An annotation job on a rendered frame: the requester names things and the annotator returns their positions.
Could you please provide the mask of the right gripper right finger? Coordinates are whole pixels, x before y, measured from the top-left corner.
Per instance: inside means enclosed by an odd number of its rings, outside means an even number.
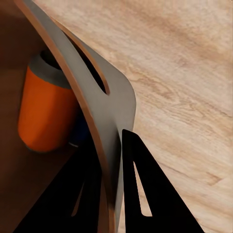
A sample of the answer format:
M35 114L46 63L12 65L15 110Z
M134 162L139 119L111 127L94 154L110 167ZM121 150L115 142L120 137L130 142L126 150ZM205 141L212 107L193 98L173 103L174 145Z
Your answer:
M126 233L204 233L140 136L122 130ZM141 213L134 163L152 216Z

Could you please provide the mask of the trash can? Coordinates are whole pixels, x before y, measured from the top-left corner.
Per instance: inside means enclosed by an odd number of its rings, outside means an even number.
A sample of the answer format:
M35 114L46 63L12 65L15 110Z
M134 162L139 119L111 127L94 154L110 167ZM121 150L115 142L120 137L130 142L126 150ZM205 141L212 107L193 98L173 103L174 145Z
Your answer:
M0 0L0 233L13 233L78 148L68 140L55 151L35 152L18 135L29 59L48 49L79 102L99 158L98 233L117 233L124 194L122 130L133 132L134 89L121 71L32 0ZM106 94L88 67L96 69Z

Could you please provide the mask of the can of soda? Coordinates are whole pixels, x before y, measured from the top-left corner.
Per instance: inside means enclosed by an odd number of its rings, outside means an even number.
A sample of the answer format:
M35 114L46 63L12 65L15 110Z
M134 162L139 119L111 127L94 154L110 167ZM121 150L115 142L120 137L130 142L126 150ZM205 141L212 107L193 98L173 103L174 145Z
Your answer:
M51 51L32 55L28 62L17 131L23 144L48 153L70 138L81 107Z
M88 67L88 69L92 74L93 78L96 80L99 87L106 94L104 84L96 69L93 67ZM70 135L69 143L75 147L78 147L88 134L90 134L90 130L81 109L76 123L74 125L74 128L72 130L72 133Z

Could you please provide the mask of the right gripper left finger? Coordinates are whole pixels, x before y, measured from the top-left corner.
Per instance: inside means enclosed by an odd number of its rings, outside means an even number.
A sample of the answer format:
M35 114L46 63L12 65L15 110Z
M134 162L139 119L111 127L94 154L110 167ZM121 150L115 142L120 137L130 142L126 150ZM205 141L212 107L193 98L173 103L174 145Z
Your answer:
M88 134L13 233L98 233L101 177Z

